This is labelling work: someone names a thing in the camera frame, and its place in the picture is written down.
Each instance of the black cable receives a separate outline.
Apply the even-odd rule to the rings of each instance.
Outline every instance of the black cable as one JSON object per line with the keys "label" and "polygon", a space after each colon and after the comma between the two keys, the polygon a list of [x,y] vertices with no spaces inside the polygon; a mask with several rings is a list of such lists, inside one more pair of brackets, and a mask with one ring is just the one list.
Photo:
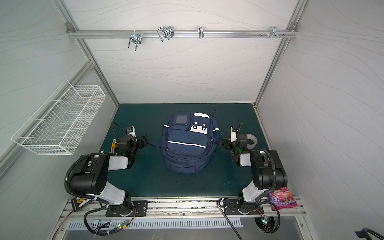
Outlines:
{"label": "black cable", "polygon": [[[275,162],[273,161],[272,155],[269,152],[269,150],[266,150],[266,149],[260,149],[260,150],[265,152],[265,154],[267,155],[267,157],[269,159],[269,162],[271,163],[271,167],[272,167],[272,186],[271,186],[271,188],[269,188],[267,191],[264,192],[264,196],[268,196],[268,193],[276,190],[276,166],[275,166]],[[260,201],[260,199],[262,197],[263,197],[263,195],[261,195],[258,199],[256,199],[256,202]]]}
{"label": "black cable", "polygon": [[369,229],[369,228],[363,228],[361,231],[355,232],[355,233],[359,238],[365,238],[367,240],[372,240],[372,238],[370,237],[370,235],[368,233],[372,234],[373,236],[375,236],[379,240],[384,240],[384,236],[382,236],[381,234],[379,234],[379,233],[377,233],[374,230]]}
{"label": "black cable", "polygon": [[110,224],[110,223],[111,223],[111,222],[104,223],[103,225],[101,225],[101,226],[95,228],[94,231],[95,231],[96,233],[99,233],[99,231],[100,231],[103,227],[108,227],[108,224]]}
{"label": "black cable", "polygon": [[57,231],[59,230],[59,228],[60,228],[60,226],[56,229],[56,231],[55,231],[54,235],[52,236],[51,240],[54,239],[54,237],[56,236],[56,233],[57,233]]}
{"label": "black cable", "polygon": [[280,213],[279,213],[279,210],[277,209],[277,206],[273,202],[271,202],[271,201],[262,201],[262,202],[258,202],[257,204],[271,204],[276,209],[277,223],[276,223],[275,227],[271,231],[263,230],[263,232],[265,232],[265,233],[274,233],[274,232],[276,232],[279,229],[279,227],[280,227]]}
{"label": "black cable", "polygon": [[224,211],[221,209],[221,205],[220,205],[220,201],[223,200],[223,199],[227,199],[227,198],[220,198],[219,200],[217,200],[216,202],[216,205],[217,205],[217,208],[220,210],[220,212],[224,215],[225,219],[227,220],[227,222],[229,223],[229,225],[231,226],[231,228],[234,230],[234,232],[236,233],[237,237],[240,239],[240,240],[243,240],[240,236],[240,234],[237,232],[237,230],[235,229],[235,227],[233,226],[233,224],[231,223],[231,221],[228,219],[227,215],[224,213]]}
{"label": "black cable", "polygon": [[111,124],[115,124],[121,131],[128,135],[128,133],[123,128],[121,128],[116,122],[112,122]]}
{"label": "black cable", "polygon": [[115,128],[113,127],[113,124],[112,124],[112,123],[113,123],[113,122],[111,122],[111,128],[112,128],[113,134],[115,134],[116,142],[119,142],[118,135],[116,134]]}
{"label": "black cable", "polygon": [[[87,154],[87,155],[83,155],[81,156],[78,160],[76,160],[76,162],[74,162],[72,164],[72,166],[68,169],[66,175],[65,175],[65,178],[64,178],[64,188],[65,190],[67,191],[67,193],[71,194],[72,196],[74,197],[79,197],[79,198],[84,198],[84,199],[92,199],[92,200],[96,200],[97,197],[93,197],[93,196],[90,196],[90,195],[82,195],[82,194],[78,194],[78,193],[75,193],[74,191],[72,191],[72,189],[70,188],[70,175],[73,171],[73,169],[75,168],[75,166],[81,162],[82,160],[84,159],[87,159],[91,156],[96,156],[96,155],[101,155],[102,153],[99,153],[99,152],[94,152],[94,153],[90,153],[90,154]],[[102,199],[98,199],[99,202],[102,202],[102,203],[105,203],[105,204],[108,204],[107,201],[105,200],[102,200]]]}
{"label": "black cable", "polygon": [[234,161],[234,162],[236,162],[236,158],[240,156],[240,154],[238,154],[237,157],[234,157],[234,154],[235,154],[235,152],[238,151],[238,147],[237,146],[238,146],[238,144],[240,142],[240,129],[241,129],[242,126],[243,126],[243,123],[240,123],[239,126],[237,126],[237,128],[234,130],[236,132],[236,142],[235,142],[234,147],[231,150],[231,155],[230,155],[232,161]]}
{"label": "black cable", "polygon": [[100,208],[98,208],[98,209],[94,209],[94,210],[91,210],[91,211],[88,211],[88,212],[86,212],[85,214],[84,214],[84,224],[85,224],[85,227],[93,234],[93,235],[97,235],[97,236],[106,236],[106,235],[111,235],[111,234],[113,234],[113,233],[116,233],[116,232],[118,232],[118,231],[120,231],[120,230],[118,230],[117,228],[114,228],[114,229],[112,229],[111,231],[109,231],[109,232],[106,232],[106,233],[99,233],[99,231],[95,231],[95,230],[97,230],[98,228],[101,228],[101,227],[98,227],[98,228],[96,228],[95,230],[93,230],[91,227],[90,227],[90,225],[88,224],[88,221],[87,221],[87,215],[88,214],[91,214],[91,213],[94,213],[94,212],[98,212],[98,211],[101,211],[101,210],[103,210],[103,209],[105,209],[107,207],[107,205],[104,205],[104,206],[102,206],[102,207],[100,207]]}
{"label": "black cable", "polygon": [[235,155],[233,158],[232,158],[232,161],[234,161],[235,159],[237,159],[238,157],[240,157],[240,155],[242,154],[246,154],[246,153],[249,153],[250,151],[243,151],[241,153],[238,153],[237,155]]}

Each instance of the white wire basket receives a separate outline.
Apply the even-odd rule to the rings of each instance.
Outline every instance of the white wire basket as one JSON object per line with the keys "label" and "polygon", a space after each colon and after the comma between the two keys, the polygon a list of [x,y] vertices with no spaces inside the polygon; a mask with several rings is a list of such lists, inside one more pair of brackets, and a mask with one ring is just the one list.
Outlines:
{"label": "white wire basket", "polygon": [[[63,92],[60,97],[48,99],[11,137],[12,141],[38,155],[74,153],[106,96],[99,86],[69,84],[55,93],[58,91]],[[51,108],[42,112],[52,101]]]}

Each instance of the green table surface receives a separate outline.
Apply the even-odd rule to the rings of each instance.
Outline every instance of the green table surface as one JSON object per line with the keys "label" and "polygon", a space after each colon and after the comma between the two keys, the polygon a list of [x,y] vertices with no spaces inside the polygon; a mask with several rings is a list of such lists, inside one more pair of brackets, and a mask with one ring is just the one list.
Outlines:
{"label": "green table surface", "polygon": [[[134,126],[136,136],[161,143],[163,125],[174,113],[200,112],[211,114],[218,121],[220,137],[230,137],[230,127],[241,122],[244,134],[258,139],[256,147],[268,148],[251,104],[121,104],[114,121],[123,129]],[[115,128],[118,137],[124,133]],[[109,152],[115,138],[110,129],[101,150]],[[160,148],[148,145],[137,151],[132,168],[108,172],[108,181],[130,192],[133,197],[185,197],[237,195],[252,180],[251,168],[237,166],[230,158],[230,150],[218,143],[207,166],[196,174],[180,174],[169,170]]]}

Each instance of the white wall panel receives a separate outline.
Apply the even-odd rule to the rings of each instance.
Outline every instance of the white wall panel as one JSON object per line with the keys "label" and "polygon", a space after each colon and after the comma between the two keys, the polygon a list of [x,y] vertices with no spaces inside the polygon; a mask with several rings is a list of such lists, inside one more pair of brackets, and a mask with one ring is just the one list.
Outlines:
{"label": "white wall panel", "polygon": [[[65,0],[81,30],[285,29],[297,0]],[[121,103],[250,103],[279,40],[87,40]]]}
{"label": "white wall panel", "polygon": [[87,59],[50,0],[0,7],[0,156],[11,136]]}
{"label": "white wall panel", "polygon": [[81,30],[285,29],[297,0],[65,0]]}
{"label": "white wall panel", "polygon": [[[65,80],[87,62],[51,0],[0,3],[0,155],[10,137]],[[100,81],[91,72],[81,84]],[[106,98],[73,156],[21,151],[0,180],[0,239],[48,239],[70,196],[63,186],[69,166],[97,151],[109,126],[113,102]]]}
{"label": "white wall panel", "polygon": [[259,105],[315,239],[384,234],[384,2],[310,0]]}
{"label": "white wall panel", "polygon": [[279,40],[145,40],[87,43],[120,103],[250,103]]}
{"label": "white wall panel", "polygon": [[[79,85],[99,85],[92,70]],[[0,180],[1,239],[48,239],[64,206],[72,196],[64,189],[64,176],[80,155],[97,152],[114,112],[107,96],[73,156],[39,156],[24,150]]]}

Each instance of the orange wire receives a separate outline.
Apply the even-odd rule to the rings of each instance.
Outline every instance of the orange wire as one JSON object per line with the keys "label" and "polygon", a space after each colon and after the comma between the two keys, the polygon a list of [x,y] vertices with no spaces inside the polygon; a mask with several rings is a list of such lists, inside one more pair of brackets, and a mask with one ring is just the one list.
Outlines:
{"label": "orange wire", "polygon": [[70,213],[68,213],[68,215],[65,217],[65,219],[63,220],[63,222],[60,224],[60,227],[57,229],[57,232],[55,233],[55,236],[53,237],[53,240],[56,239],[56,235],[57,235],[57,233],[59,232],[59,229],[61,228],[61,226],[63,225],[63,223],[65,222],[65,220],[69,217],[69,215],[70,215],[72,212],[73,212],[73,210],[70,211]]}
{"label": "orange wire", "polygon": [[136,217],[136,209],[134,209],[135,210],[135,215],[133,215],[133,218],[131,219],[131,221],[129,222],[129,224],[135,219],[135,217]]}
{"label": "orange wire", "polygon": [[262,212],[260,212],[258,209],[255,209],[256,211],[258,211],[260,213],[260,216],[265,216],[264,214],[262,214]]}

